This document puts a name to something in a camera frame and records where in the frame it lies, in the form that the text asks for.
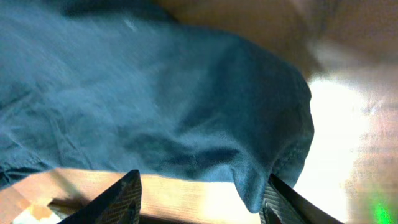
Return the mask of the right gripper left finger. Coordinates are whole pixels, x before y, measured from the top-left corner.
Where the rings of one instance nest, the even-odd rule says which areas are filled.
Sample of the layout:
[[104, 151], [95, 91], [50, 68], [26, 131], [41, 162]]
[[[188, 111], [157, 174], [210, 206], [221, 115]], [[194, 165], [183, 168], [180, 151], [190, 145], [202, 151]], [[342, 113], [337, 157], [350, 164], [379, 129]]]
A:
[[138, 224], [141, 198], [141, 176], [132, 170], [59, 224]]

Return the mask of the navy blue shorts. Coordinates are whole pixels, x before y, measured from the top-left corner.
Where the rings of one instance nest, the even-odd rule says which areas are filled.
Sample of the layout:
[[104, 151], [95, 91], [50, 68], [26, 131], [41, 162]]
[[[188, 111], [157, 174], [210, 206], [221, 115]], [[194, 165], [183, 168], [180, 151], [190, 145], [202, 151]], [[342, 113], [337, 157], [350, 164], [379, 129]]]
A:
[[314, 135], [300, 72], [149, 1], [1, 2], [1, 187], [57, 167], [232, 182], [257, 213]]

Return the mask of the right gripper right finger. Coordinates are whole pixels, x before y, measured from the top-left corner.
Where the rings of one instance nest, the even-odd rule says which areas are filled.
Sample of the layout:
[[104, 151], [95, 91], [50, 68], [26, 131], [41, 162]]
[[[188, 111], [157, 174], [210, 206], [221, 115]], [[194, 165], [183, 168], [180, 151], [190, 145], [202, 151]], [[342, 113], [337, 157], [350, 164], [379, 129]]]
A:
[[271, 174], [266, 185], [261, 224], [342, 224]]

